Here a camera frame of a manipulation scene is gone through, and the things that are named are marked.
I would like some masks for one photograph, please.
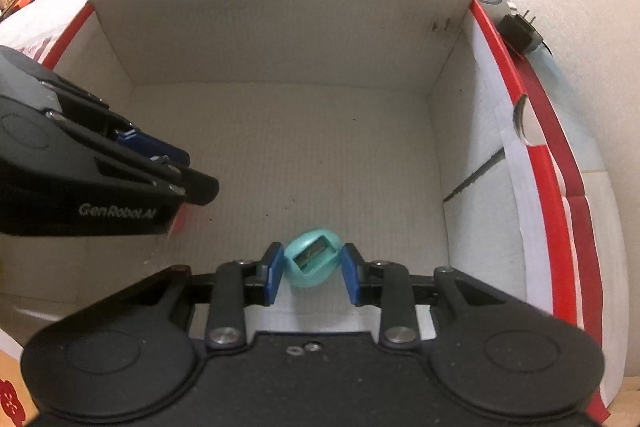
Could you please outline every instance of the cardboard box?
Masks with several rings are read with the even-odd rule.
[[[3,293],[81,307],[171,264],[213,271],[327,227],[366,259],[422,274],[451,264],[583,327],[606,354],[590,409],[606,415],[628,329],[608,176],[553,90],[564,84],[547,52],[511,55],[477,2],[92,0],[33,49],[188,150],[221,190],[175,235],[0,237]],[[348,305],[339,275],[309,291],[284,283],[247,320],[377,328],[376,310]],[[434,334],[427,310],[420,326]]]

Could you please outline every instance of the teal pencil sharpener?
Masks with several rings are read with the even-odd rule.
[[[285,273],[291,285],[305,288],[326,281],[340,264],[340,249],[340,238],[326,229],[295,238],[284,250]]]

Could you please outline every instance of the metal bolt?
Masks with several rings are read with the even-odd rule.
[[[171,183],[169,183],[169,188],[174,191],[176,194],[178,194],[179,196],[183,196],[187,193],[186,190],[184,190],[184,188],[182,187],[176,187],[175,185],[172,185]]]
[[[47,111],[45,116],[49,118],[49,120],[56,120],[59,122],[63,122],[66,120],[64,116],[62,116],[58,111]]]
[[[411,328],[394,326],[385,331],[385,337],[395,344],[407,344],[415,340],[416,334]]]
[[[305,349],[311,352],[320,351],[322,349],[322,344],[317,342],[308,342],[305,344]]]
[[[211,330],[209,340],[216,344],[235,344],[240,340],[240,331],[236,328],[223,327]]]
[[[287,347],[287,354],[291,355],[292,357],[301,357],[305,354],[305,350],[300,346],[289,346]]]

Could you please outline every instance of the beige wall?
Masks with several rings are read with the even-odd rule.
[[[573,84],[609,169],[622,218],[631,322],[626,373],[640,375],[640,3],[513,0]]]

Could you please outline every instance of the red flower print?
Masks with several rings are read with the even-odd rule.
[[[0,380],[0,405],[2,405],[4,413],[14,422],[15,427],[22,427],[22,423],[27,419],[27,414],[18,400],[15,387],[8,380]]]

